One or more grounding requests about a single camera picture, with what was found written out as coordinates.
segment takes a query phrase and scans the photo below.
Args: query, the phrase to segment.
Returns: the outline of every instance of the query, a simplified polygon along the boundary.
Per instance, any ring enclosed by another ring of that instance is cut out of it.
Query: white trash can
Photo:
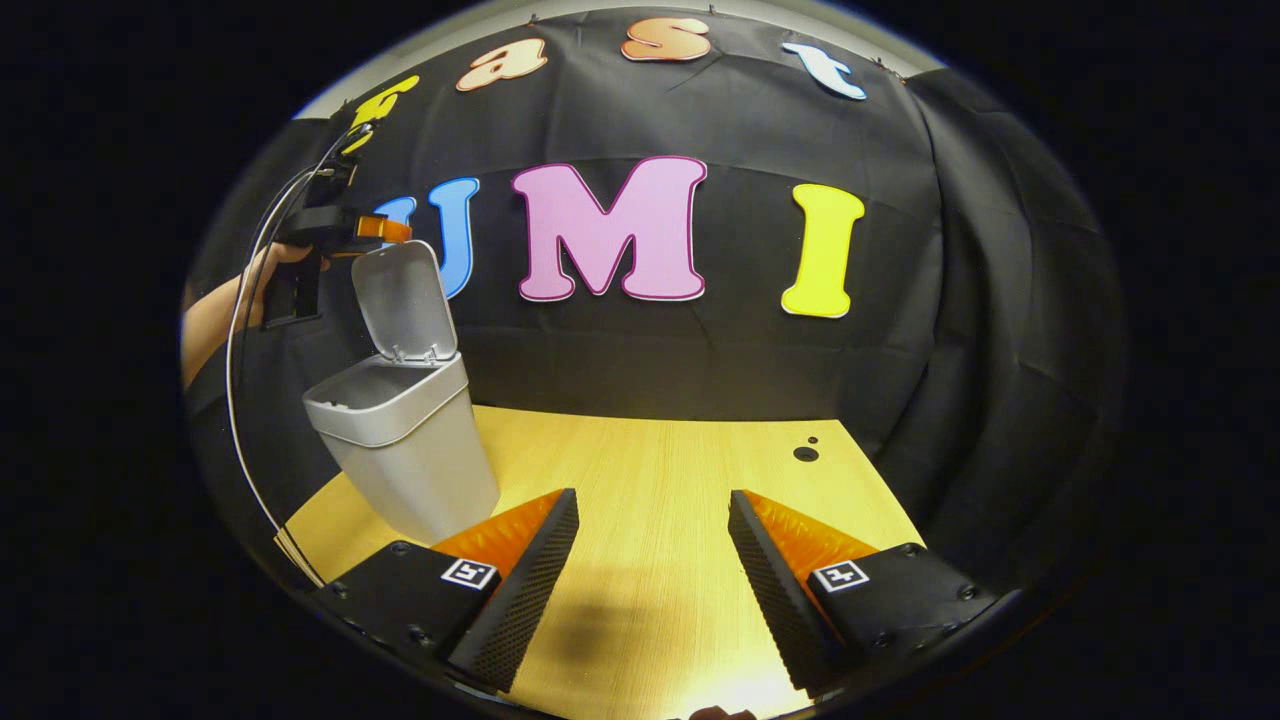
[[[357,258],[351,277],[379,355],[308,389],[302,404],[374,511],[434,544],[498,505],[435,252],[420,240],[392,245]]]

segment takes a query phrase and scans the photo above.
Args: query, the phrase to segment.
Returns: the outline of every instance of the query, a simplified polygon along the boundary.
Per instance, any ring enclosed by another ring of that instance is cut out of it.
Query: yellow letter i
[[[796,283],[782,293],[782,309],[792,315],[842,318],[849,313],[845,269],[854,220],[863,201],[826,184],[797,184],[791,196],[804,209],[804,243]]]

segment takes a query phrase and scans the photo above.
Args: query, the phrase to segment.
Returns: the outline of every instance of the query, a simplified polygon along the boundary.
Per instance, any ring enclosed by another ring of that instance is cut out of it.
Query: wooden table
[[[701,423],[475,407],[494,512],[577,489],[580,528],[508,700],[570,719],[772,717],[791,687],[730,539],[755,491],[877,548],[924,544],[837,420]],[[809,445],[809,437],[817,445]],[[792,454],[809,446],[819,459]],[[339,474],[287,523],[325,580],[401,538]]]

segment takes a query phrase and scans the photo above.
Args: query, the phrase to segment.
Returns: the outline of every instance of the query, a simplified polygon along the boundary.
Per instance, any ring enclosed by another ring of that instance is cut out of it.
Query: trash can lid
[[[458,351],[440,268],[421,240],[366,252],[351,265],[360,313],[389,360],[447,360]]]

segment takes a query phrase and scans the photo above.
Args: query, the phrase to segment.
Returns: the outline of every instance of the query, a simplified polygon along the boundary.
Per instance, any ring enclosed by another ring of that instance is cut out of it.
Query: letter m
[[[694,272],[694,188],[707,165],[692,158],[646,158],[605,211],[572,167],[541,165],[512,187],[529,206],[529,277],[520,295],[564,300],[573,281],[561,268],[561,243],[593,295],[604,295],[628,243],[635,264],[622,291],[643,300],[692,300],[707,283]]]

